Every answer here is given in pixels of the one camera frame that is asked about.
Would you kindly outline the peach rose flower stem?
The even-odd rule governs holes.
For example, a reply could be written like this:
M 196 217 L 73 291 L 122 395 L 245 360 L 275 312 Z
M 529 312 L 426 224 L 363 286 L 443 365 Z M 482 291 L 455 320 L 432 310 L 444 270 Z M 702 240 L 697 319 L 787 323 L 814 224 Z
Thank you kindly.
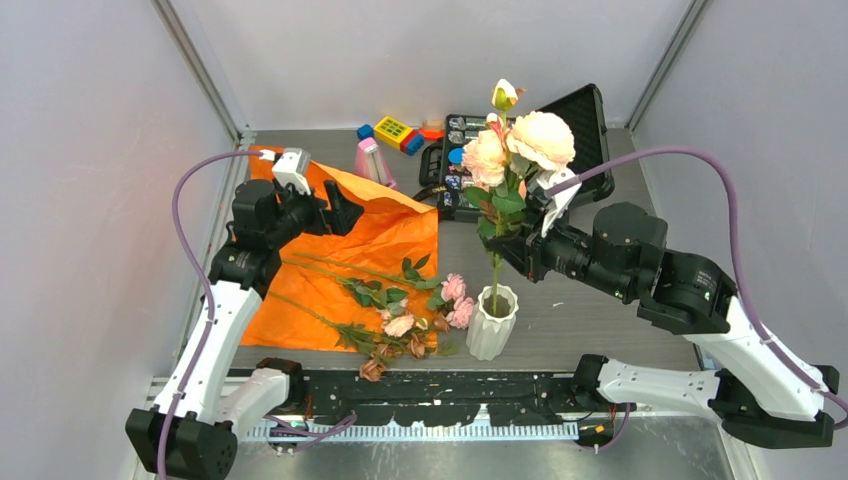
M 501 312 L 501 302 L 499 301 L 500 295 L 498 290 L 502 258 L 500 255 L 492 251 L 488 251 L 487 254 L 493 271 L 489 294 L 483 302 L 484 310 L 494 318 L 502 318 L 504 314 Z

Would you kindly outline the orange yellow wrapping paper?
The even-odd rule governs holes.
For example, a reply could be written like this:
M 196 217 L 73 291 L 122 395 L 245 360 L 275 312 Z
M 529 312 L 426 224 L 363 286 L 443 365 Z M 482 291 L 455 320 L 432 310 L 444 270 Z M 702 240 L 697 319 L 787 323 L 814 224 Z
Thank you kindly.
M 380 273 L 401 277 L 402 262 L 427 258 L 425 277 L 438 273 L 437 210 L 394 189 L 340 168 L 314 154 L 306 179 L 319 198 L 324 181 L 335 181 L 343 195 L 365 213 L 346 236 L 302 235 L 280 251 L 283 261 L 261 307 L 241 338 L 244 347 L 343 351 L 331 323 L 380 329 L 372 308 L 360 306 L 340 284 L 342 277 L 374 280 Z

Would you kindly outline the black printed ribbon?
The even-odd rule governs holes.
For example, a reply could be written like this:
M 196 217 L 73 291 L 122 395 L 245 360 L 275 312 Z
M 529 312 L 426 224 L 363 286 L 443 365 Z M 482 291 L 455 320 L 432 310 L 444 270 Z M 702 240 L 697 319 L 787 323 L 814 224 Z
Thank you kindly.
M 442 195 L 444 195 L 445 193 L 450 193 L 451 191 L 452 189 L 446 184 L 430 185 L 414 194 L 412 196 L 412 199 L 416 202 L 421 203 L 424 203 L 425 201 L 428 201 L 430 199 L 437 201 Z

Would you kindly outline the orange flower bouquet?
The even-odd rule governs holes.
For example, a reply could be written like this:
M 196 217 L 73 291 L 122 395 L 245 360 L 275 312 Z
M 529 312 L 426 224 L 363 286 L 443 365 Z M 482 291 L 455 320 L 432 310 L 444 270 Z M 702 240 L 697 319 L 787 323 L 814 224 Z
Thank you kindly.
M 280 300 L 317 319 L 338 335 L 336 345 L 353 349 L 366 358 L 358 377 L 368 382 L 381 380 L 392 363 L 409 356 L 423 360 L 433 354 L 450 356 L 458 348 L 440 336 L 469 327 L 476 301 L 468 294 L 465 279 L 458 273 L 425 276 L 427 255 L 401 262 L 398 275 L 297 252 L 294 264 L 333 278 L 357 306 L 374 311 L 378 329 L 363 323 L 338 322 L 307 307 L 302 302 L 275 292 Z

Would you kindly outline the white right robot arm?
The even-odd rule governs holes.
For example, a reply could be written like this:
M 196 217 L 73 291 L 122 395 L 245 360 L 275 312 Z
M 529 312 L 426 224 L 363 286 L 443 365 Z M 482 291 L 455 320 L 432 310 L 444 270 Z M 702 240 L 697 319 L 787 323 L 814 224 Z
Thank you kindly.
M 523 225 L 488 247 L 533 282 L 554 271 L 635 304 L 639 318 L 707 352 L 718 370 L 675 371 L 581 357 L 571 397 L 584 410 L 641 403 L 717 422 L 730 436 L 766 449 L 822 448 L 835 422 L 823 400 L 839 385 L 829 365 L 778 356 L 758 332 L 732 279 L 713 261 L 665 246 L 665 221 L 630 203 L 601 209 L 590 233 L 566 221 Z

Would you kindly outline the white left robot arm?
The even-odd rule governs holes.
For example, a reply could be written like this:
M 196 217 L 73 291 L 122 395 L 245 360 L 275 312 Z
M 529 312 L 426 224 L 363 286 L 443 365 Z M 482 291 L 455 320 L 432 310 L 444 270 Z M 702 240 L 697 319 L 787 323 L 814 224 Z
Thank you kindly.
M 228 241 L 205 276 L 203 307 L 185 350 L 152 407 L 134 409 L 125 431 L 144 468 L 163 479 L 224 479 L 238 444 L 277 408 L 307 398 L 299 363 L 267 358 L 230 395 L 222 389 L 246 327 L 268 294 L 281 249 L 302 234 L 349 234 L 363 215 L 333 180 L 326 196 L 249 180 L 236 188 Z

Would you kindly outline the white ribbed vase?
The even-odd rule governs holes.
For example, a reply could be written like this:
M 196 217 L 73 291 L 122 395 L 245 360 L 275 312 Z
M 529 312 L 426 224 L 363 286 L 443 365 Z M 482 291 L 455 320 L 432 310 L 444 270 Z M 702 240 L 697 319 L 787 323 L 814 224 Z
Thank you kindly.
M 478 295 L 466 336 L 469 353 L 481 361 L 500 355 L 516 323 L 518 297 L 508 286 L 487 286 Z

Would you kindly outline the pink metronome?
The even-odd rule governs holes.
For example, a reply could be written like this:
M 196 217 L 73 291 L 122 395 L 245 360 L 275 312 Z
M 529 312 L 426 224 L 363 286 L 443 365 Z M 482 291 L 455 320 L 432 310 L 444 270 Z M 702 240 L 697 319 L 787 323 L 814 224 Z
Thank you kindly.
M 379 185 L 395 189 L 397 182 L 373 138 L 365 138 L 357 145 L 354 173 Z

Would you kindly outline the blue toy block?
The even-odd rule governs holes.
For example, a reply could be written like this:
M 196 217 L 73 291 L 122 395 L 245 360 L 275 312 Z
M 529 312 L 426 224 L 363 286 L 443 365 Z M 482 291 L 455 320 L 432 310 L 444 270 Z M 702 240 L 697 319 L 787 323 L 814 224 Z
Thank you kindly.
M 374 137 L 374 129 L 370 124 L 363 124 L 356 130 L 357 138 L 362 141 Z

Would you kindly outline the yellow toy block house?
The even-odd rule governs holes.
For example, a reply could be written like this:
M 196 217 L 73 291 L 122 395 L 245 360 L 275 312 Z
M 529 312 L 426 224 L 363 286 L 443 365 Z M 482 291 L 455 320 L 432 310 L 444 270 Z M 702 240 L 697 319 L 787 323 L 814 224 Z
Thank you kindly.
M 398 151 L 415 155 L 424 145 L 425 139 L 418 130 L 398 121 L 391 116 L 385 116 L 374 127 L 374 136 Z

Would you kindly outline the black open poker case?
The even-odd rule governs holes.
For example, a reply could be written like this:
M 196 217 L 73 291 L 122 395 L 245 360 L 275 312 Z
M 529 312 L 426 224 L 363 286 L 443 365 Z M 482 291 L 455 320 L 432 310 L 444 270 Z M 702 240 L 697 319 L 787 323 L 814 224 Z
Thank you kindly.
M 575 159 L 569 165 L 571 171 L 583 173 L 609 160 L 603 98 L 596 85 L 587 84 L 541 110 L 556 114 L 571 129 L 576 151 Z M 444 137 L 421 152 L 419 184 L 422 189 L 438 184 L 446 184 L 452 189 L 435 201 L 442 220 L 475 223 L 480 217 L 479 209 L 462 194 L 462 190 L 472 184 L 471 174 L 462 165 L 451 165 L 448 152 L 453 148 L 463 148 L 484 127 L 483 116 L 449 114 Z

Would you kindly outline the blue round poker chip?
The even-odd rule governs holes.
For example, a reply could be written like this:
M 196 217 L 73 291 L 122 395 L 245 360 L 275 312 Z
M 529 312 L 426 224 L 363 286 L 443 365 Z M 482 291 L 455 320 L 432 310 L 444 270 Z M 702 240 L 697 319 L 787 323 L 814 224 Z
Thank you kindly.
M 461 165 L 464 156 L 463 148 L 453 148 L 448 152 L 448 161 L 451 165 Z

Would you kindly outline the orange toy piece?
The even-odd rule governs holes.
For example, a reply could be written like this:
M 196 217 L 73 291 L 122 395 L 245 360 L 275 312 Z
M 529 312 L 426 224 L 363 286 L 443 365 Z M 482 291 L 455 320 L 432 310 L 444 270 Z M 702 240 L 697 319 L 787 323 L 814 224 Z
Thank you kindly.
M 422 121 L 418 132 L 429 142 L 435 142 L 442 139 L 445 135 L 446 123 L 443 119 L 428 119 Z

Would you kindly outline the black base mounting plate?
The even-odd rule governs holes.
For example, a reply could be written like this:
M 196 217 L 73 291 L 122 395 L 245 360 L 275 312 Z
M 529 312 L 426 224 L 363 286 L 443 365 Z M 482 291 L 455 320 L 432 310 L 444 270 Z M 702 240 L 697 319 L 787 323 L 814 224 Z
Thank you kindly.
M 294 398 L 273 414 L 334 425 L 354 413 L 357 426 L 467 426 L 483 413 L 491 425 L 559 425 L 567 414 L 608 413 L 596 394 L 555 372 L 390 370 L 371 382 L 354 370 L 306 370 Z

